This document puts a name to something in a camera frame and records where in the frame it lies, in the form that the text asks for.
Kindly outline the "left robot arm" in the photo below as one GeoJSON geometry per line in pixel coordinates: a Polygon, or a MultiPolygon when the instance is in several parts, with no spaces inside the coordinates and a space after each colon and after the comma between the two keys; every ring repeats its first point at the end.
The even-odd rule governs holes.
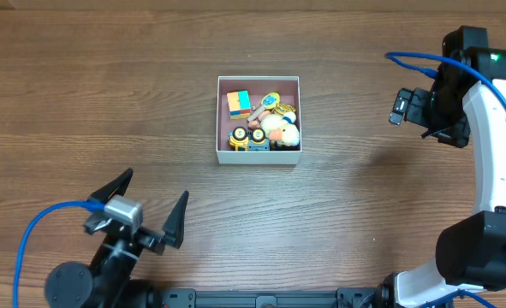
{"type": "Polygon", "coordinates": [[[88,265],[67,262],[52,270],[44,288],[50,307],[166,306],[159,289],[131,274],[144,250],[161,255],[166,246],[181,247],[189,192],[178,199],[160,234],[142,226],[142,205],[124,197],[132,176],[127,169],[88,197],[103,208],[87,218],[85,232],[103,232],[104,240],[88,265]]]}

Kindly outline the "yellow grey toy truck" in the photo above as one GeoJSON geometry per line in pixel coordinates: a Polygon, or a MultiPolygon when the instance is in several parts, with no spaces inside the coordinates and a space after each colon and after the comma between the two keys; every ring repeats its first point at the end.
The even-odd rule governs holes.
{"type": "Polygon", "coordinates": [[[270,150],[270,141],[262,128],[248,131],[244,127],[236,127],[229,133],[229,145],[234,151],[270,150]]]}

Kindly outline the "white plush duck toy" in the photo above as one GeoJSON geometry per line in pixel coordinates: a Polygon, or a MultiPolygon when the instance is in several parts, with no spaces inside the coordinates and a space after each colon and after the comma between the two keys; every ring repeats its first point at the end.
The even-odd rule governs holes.
{"type": "Polygon", "coordinates": [[[299,145],[301,133],[295,122],[296,114],[293,111],[278,114],[266,110],[247,125],[252,130],[263,129],[266,138],[271,142],[271,147],[279,150],[299,145]]]}

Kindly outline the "yellow round gear toy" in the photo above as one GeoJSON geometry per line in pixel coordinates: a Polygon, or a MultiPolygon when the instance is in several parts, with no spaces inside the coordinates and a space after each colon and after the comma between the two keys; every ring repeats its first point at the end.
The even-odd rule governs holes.
{"type": "Polygon", "coordinates": [[[274,109],[274,112],[283,116],[285,113],[288,112],[296,113],[296,107],[290,104],[279,103],[277,107],[274,109]]]}

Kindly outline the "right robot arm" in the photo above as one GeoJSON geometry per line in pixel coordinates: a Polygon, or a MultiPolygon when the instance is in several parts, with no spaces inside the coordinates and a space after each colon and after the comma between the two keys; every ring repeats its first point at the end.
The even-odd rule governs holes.
{"type": "Polygon", "coordinates": [[[439,235],[432,260],[388,275],[367,301],[373,307],[450,307],[506,289],[506,50],[492,49],[483,27],[462,26],[443,38],[436,61],[424,69],[432,87],[401,89],[389,120],[473,147],[472,214],[439,235]]]}

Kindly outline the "small wooden rattle drum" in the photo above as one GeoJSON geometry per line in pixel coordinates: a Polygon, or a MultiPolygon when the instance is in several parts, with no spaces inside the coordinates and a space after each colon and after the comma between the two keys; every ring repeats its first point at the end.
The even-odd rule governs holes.
{"type": "Polygon", "coordinates": [[[264,111],[275,109],[280,104],[280,101],[281,98],[277,92],[266,94],[256,106],[252,107],[252,113],[247,120],[256,120],[264,111]]]}

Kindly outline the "multicoloured puzzle cube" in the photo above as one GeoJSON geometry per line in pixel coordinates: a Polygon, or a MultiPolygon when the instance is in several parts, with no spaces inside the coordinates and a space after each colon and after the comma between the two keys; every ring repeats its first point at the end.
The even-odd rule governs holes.
{"type": "Polygon", "coordinates": [[[232,120],[248,118],[251,115],[251,104],[247,90],[228,92],[229,118],[232,120]]]}

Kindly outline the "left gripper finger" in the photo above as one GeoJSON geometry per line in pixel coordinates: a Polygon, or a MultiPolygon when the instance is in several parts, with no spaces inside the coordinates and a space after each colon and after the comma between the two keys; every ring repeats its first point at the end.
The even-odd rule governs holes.
{"type": "Polygon", "coordinates": [[[184,239],[184,222],[189,192],[184,191],[163,225],[164,243],[179,249],[184,239]]]}
{"type": "Polygon", "coordinates": [[[133,173],[134,171],[132,168],[127,168],[113,181],[107,183],[97,191],[90,194],[87,200],[101,204],[107,204],[115,195],[124,196],[133,177],[133,173]]]}

